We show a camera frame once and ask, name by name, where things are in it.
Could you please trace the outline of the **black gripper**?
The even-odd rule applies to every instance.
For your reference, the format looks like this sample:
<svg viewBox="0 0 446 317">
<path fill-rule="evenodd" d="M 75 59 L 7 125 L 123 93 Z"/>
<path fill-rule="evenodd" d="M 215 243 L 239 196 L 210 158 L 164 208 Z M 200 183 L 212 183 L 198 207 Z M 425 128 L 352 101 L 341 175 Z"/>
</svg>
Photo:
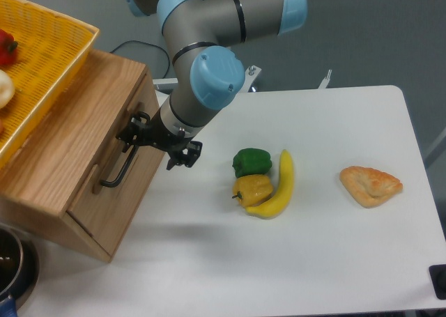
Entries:
<svg viewBox="0 0 446 317">
<path fill-rule="evenodd" d="M 170 171 L 176 166 L 191 168 L 201 156 L 203 144 L 192 141 L 193 129 L 177 118 L 170 106 L 161 106 L 151 120 L 144 111 L 133 113 L 116 138 L 124 143 L 123 153 L 131 146 L 147 145 L 168 153 Z"/>
</svg>

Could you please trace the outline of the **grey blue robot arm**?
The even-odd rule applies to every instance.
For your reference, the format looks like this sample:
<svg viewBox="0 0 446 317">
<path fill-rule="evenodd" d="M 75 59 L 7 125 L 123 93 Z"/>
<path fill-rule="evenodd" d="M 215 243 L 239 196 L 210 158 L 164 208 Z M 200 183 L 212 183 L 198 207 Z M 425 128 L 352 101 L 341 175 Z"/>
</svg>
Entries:
<svg viewBox="0 0 446 317">
<path fill-rule="evenodd" d="M 139 111 L 119 132 L 125 150 L 152 146 L 169 155 L 169 167 L 194 165 L 196 135 L 245 83 L 234 45 L 300 28 L 307 0 L 128 0 L 136 13 L 156 14 L 178 81 L 159 110 Z"/>
</svg>

